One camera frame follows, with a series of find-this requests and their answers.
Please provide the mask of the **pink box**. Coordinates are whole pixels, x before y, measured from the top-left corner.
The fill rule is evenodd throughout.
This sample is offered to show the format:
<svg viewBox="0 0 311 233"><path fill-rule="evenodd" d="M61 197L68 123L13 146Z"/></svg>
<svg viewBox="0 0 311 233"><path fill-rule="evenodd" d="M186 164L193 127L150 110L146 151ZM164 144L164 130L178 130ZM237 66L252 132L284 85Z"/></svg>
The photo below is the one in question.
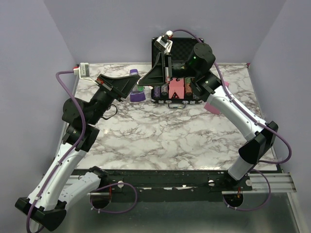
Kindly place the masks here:
<svg viewBox="0 0 311 233"><path fill-rule="evenodd" d="M229 88L229 83L227 81L225 81L225 86L227 89ZM211 105L208 101L206 101L204 108L212 114L215 114L215 115L221 114L221 111L218 108Z"/></svg>

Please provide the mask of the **purple metronome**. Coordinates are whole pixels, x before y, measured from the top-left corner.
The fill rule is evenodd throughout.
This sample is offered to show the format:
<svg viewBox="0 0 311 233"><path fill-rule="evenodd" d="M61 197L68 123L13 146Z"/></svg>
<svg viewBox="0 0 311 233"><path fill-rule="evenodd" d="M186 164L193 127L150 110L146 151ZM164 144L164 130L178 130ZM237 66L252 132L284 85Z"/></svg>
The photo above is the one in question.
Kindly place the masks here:
<svg viewBox="0 0 311 233"><path fill-rule="evenodd" d="M132 92L130 93L130 101L131 102L142 102L146 100L145 93L139 92L137 89L137 84L133 88Z"/></svg>

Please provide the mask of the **black poker chip case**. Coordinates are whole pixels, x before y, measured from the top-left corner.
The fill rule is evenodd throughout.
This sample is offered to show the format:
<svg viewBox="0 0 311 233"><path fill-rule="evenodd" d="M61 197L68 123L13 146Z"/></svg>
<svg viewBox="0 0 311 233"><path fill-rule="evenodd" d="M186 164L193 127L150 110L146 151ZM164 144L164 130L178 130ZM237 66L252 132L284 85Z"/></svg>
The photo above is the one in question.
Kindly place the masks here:
<svg viewBox="0 0 311 233"><path fill-rule="evenodd" d="M174 108L174 104L181 104L185 108L188 104L200 104L202 100L196 96L190 82L194 78L194 73L187 68L186 61L192 53L192 49L198 41L194 38L172 38L171 48L172 75L173 78L183 78L185 94L183 99L170 99L168 94L169 83L162 86L154 86L151 90L151 101L156 104L167 104L169 108Z"/></svg>

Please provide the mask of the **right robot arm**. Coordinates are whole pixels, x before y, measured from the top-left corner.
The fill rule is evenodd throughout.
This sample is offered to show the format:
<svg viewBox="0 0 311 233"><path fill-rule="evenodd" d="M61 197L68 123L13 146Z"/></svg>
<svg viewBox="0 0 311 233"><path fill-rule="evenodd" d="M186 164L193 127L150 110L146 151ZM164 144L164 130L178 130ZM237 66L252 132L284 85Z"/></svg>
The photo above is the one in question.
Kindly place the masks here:
<svg viewBox="0 0 311 233"><path fill-rule="evenodd" d="M272 147L278 125L273 121L267 123L253 114L223 86L221 79L210 70L216 58L208 44L196 43L183 63L172 62L172 44L172 41L155 42L160 52L152 69L139 81L139 85L156 87L172 83L174 78L190 77L193 93L218 109L238 128L246 143L239 149L238 159L223 179L227 189L235 190L241 185L241 178Z"/></svg>

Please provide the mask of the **red playing card deck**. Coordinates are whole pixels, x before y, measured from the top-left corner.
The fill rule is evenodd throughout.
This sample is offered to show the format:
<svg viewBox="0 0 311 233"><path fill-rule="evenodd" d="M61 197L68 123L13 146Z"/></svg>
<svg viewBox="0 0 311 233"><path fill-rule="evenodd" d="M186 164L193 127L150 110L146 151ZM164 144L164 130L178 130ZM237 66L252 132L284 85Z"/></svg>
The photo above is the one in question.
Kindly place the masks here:
<svg viewBox="0 0 311 233"><path fill-rule="evenodd" d="M168 94L170 99L183 99L185 94L184 79L173 78L169 83Z"/></svg>

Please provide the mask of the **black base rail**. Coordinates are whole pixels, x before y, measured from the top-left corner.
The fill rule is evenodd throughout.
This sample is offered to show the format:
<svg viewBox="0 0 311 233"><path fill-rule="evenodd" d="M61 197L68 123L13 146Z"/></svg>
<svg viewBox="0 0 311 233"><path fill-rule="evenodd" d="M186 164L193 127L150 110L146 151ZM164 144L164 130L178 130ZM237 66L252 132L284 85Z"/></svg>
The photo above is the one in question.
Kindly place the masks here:
<svg viewBox="0 0 311 233"><path fill-rule="evenodd" d="M122 170L106 169L100 186L125 182L123 187L106 188L90 194L95 206L115 203L222 201L224 194L253 191L250 175L229 178L220 170Z"/></svg>

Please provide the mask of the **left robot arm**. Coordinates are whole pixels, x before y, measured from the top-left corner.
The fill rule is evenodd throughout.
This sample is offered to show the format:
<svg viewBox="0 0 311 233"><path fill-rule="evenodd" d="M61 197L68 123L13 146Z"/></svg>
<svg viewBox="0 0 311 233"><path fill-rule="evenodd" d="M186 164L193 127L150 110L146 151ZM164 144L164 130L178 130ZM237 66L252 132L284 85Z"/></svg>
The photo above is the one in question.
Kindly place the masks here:
<svg viewBox="0 0 311 233"><path fill-rule="evenodd" d="M68 123L62 138L59 151L48 171L27 197L19 198L15 207L27 216L26 231L31 232L31 222L38 224L37 232L47 229L56 230L66 217L68 209L91 191L102 192L117 185L112 183L108 174L97 166L92 167L78 182L65 188L67 180L78 163L93 146L99 129L95 124L113 105L113 101L121 101L127 97L140 76L138 74L112 78L99 75L95 83L99 86L90 101L75 98L72 92L60 79L60 75L70 71L59 71L56 79L68 93L69 99L63 105L62 120Z"/></svg>

